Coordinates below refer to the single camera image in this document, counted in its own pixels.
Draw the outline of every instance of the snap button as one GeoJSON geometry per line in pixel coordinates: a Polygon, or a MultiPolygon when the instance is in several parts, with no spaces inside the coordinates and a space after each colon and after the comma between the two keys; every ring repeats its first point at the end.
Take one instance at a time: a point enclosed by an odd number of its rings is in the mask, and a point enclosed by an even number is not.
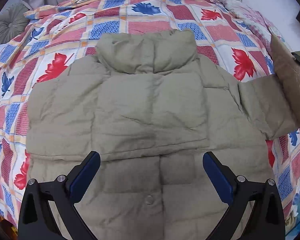
{"type": "Polygon", "coordinates": [[[146,197],[146,204],[147,204],[147,205],[152,205],[153,202],[154,202],[154,198],[153,198],[151,195],[148,195],[148,196],[146,197]]]}

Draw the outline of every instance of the gray cushion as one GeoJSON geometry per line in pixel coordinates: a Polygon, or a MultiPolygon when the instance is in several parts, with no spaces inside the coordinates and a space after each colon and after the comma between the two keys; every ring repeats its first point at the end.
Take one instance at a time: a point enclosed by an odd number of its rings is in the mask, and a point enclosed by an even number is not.
{"type": "Polygon", "coordinates": [[[23,13],[28,10],[22,3],[18,3],[0,14],[0,44],[9,42],[25,30],[29,20],[23,13]]]}

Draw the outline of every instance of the bedspread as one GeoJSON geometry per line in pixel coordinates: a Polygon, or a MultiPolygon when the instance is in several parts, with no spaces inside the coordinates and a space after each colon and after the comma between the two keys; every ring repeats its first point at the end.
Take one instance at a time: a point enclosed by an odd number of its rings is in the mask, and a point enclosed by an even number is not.
{"type": "MultiPolygon", "coordinates": [[[[31,21],[25,32],[0,53],[0,213],[14,225],[30,161],[26,132],[32,87],[57,77],[74,60],[95,54],[103,33],[188,28],[194,32],[198,52],[239,81],[272,71],[262,42],[216,0],[69,0],[29,11],[26,17],[31,21]]],[[[300,134],[267,143],[287,216],[300,179],[300,134]]]]}

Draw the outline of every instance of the khaki puffer jacket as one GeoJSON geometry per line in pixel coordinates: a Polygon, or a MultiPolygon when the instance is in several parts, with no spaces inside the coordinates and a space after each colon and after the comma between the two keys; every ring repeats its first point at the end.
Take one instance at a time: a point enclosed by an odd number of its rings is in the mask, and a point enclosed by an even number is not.
{"type": "Polygon", "coordinates": [[[227,205],[202,155],[264,182],[265,140],[300,125],[300,67],[277,37],[272,46],[277,75],[240,83],[197,54],[190,30],[104,34],[96,55],[35,85],[29,177],[54,180],[97,151],[101,167],[76,207],[99,240],[205,239],[227,205]]]}

